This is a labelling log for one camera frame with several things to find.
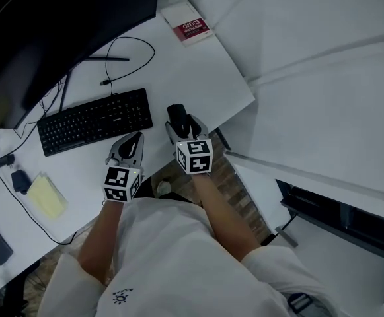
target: keyboard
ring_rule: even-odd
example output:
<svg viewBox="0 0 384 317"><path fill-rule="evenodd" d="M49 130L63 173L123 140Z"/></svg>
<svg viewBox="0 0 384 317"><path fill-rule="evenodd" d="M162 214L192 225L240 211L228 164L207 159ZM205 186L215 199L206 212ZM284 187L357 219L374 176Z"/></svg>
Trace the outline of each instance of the keyboard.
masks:
<svg viewBox="0 0 384 317"><path fill-rule="evenodd" d="M38 121L45 156L152 127L146 90L68 108Z"/></svg>

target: sticky note pad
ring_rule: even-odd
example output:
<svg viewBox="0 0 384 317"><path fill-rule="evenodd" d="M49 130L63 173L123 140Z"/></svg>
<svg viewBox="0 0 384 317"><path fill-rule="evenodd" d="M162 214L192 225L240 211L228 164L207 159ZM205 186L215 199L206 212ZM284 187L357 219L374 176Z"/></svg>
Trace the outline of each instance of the sticky note pad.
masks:
<svg viewBox="0 0 384 317"><path fill-rule="evenodd" d="M50 219L58 218L68 204L49 178L41 175L33 181L27 196Z"/></svg>

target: white desk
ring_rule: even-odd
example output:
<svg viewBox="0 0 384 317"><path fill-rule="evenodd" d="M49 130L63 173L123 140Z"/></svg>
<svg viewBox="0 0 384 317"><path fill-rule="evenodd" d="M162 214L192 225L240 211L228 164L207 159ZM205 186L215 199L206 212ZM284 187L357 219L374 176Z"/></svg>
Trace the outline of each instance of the white desk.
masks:
<svg viewBox="0 0 384 317"><path fill-rule="evenodd" d="M114 92L146 88L153 127L143 131L145 148L142 166L150 176L173 159L173 148L165 133L167 106L182 103L186 110L200 118L210 131L234 116L254 97L233 61L216 37L185 48L160 15L125 33L148 41L156 50L154 59L140 71L113 83ZM96 54L106 55L108 45ZM108 62L110 77L129 73L143 65L152 54L148 45L137 40L120 39L112 46L110 56L129 57L130 62ZM109 95L110 85L100 86L106 79L104 62L86 61L77 66L71 76L64 108ZM44 99L49 106L56 88ZM59 107L59 98L49 114ZM40 117L39 106L26 121ZM26 128L23 139L31 130ZM45 157L35 129L23 147L15 153L16 164L32 180L46 173L68 200L64 214L49 220L26 196L17 193L36 220L56 240L63 241L94 219L102 208L101 182L104 160L119 137L93 143L51 157ZM0 156L17 147L22 141L12 130L0 130ZM9 168L0 174L11 185ZM56 247L28 218L20 205L0 182L0 233L14 254L0 267L0 288L29 265Z"/></svg>

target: floor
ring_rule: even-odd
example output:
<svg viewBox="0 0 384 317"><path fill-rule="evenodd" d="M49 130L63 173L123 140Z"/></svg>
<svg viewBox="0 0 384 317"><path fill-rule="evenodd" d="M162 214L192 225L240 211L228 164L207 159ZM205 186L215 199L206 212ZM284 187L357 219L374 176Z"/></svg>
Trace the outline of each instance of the floor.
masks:
<svg viewBox="0 0 384 317"><path fill-rule="evenodd" d="M260 216L255 204L250 199L239 177L235 174L233 167L223 156L224 146L218 135L212 133L210 138L212 139L213 144L213 167L211 178L223 194L224 198L249 224L258 241L262 242L270 235L265 222ZM152 186L155 193L157 184L161 180L168 180L171 183L172 191L194 203L200 202L191 178L183 173L176 161L172 161L152 176ZM28 300L30 303L24 311L26 316L37 315L44 289L49 283L59 257L64 252L76 253L89 234L92 225L93 222L90 222L87 226L83 227L82 231L78 232L77 237L71 245L58 247L41 259L40 267L29 276L24 288L24 299Z"/></svg>

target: book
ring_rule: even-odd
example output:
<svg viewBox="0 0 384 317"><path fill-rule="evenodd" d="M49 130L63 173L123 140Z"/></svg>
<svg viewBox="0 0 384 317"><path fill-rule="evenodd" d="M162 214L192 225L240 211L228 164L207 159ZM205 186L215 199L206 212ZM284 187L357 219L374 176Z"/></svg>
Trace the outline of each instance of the book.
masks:
<svg viewBox="0 0 384 317"><path fill-rule="evenodd" d="M212 30L189 2L161 9L161 14L186 47L213 35Z"/></svg>

